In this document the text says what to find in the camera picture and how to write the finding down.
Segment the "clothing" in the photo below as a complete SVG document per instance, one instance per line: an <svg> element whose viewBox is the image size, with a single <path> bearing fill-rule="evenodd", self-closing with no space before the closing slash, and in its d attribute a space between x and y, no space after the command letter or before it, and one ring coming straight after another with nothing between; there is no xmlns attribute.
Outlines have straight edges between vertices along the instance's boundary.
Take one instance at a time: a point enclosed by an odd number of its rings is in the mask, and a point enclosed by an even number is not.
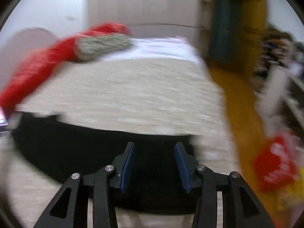
<svg viewBox="0 0 304 228"><path fill-rule="evenodd" d="M16 147L38 169L63 183L80 172L95 173L124 152L129 141L136 145L130 191L115 196L115 205L127 209L166 214L193 213L197 196L184 190L174 158L174 146L182 142L193 155L191 135L147 135L69 125L58 116L37 118L23 113L12 132Z"/></svg>

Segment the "red package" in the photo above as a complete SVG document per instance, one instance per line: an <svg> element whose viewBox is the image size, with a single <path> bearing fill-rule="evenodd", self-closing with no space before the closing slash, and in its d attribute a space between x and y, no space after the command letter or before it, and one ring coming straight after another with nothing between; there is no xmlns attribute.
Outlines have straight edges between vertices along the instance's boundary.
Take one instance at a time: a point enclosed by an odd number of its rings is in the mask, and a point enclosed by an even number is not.
<svg viewBox="0 0 304 228"><path fill-rule="evenodd" d="M293 132L284 132L271 141L270 147L263 151L254 161L254 169L261 190L275 190L293 182L298 177L298 169L287 144Z"/></svg>
<svg viewBox="0 0 304 228"><path fill-rule="evenodd" d="M7 87L0 95L0 107L7 118L26 96L31 94L47 78L54 68L63 61L78 61L74 53L76 39L84 36L102 36L110 33L128 34L126 26L122 24L106 23L94 27L76 36L61 40L48 49L33 52L19 66L13 74Z"/></svg>

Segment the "beige blanket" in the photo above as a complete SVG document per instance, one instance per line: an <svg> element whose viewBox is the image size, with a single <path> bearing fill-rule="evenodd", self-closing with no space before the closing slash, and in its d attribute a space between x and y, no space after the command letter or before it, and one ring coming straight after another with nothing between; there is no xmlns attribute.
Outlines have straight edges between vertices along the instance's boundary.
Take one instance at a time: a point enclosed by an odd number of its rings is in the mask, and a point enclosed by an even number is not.
<svg viewBox="0 0 304 228"><path fill-rule="evenodd" d="M198 135L193 144L200 163L215 172L239 171L223 91L209 73L203 73L190 61L140 59L67 64L19 110L42 115L62 112L63 122L97 129ZM15 154L13 159L7 181L10 201L25 227L33 227L60 185L29 166L20 155ZM219 227L221 208L219 198ZM117 210L117 218L119 227L176 228L191 227L192 223L192 215L147 215L121 209Z"/></svg>

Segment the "blue door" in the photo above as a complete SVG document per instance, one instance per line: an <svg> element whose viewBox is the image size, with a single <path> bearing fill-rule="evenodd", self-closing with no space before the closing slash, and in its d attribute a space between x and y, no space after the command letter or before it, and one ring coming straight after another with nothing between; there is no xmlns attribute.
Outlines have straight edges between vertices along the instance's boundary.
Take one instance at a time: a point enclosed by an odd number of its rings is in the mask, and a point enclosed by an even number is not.
<svg viewBox="0 0 304 228"><path fill-rule="evenodd" d="M220 62L233 60L241 0L215 0L209 56Z"/></svg>

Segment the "blue gripper pad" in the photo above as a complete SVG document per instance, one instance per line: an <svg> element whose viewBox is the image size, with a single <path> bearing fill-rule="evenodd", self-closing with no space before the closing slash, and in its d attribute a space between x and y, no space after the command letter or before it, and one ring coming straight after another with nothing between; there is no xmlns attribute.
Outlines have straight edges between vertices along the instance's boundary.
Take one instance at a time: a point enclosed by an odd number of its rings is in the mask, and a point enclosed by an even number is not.
<svg viewBox="0 0 304 228"><path fill-rule="evenodd" d="M178 144L175 145L174 156L180 174L181 182L183 184L184 189L189 194L192 188L190 183L190 175Z"/></svg>
<svg viewBox="0 0 304 228"><path fill-rule="evenodd" d="M120 189L123 193L126 191L126 189L128 188L128 185L129 185L130 175L131 175L132 167L133 167L133 163L134 163L134 155L135 155L134 152L135 152L134 144L132 144L128 157L127 157L127 160L126 160L126 163L121 172Z"/></svg>

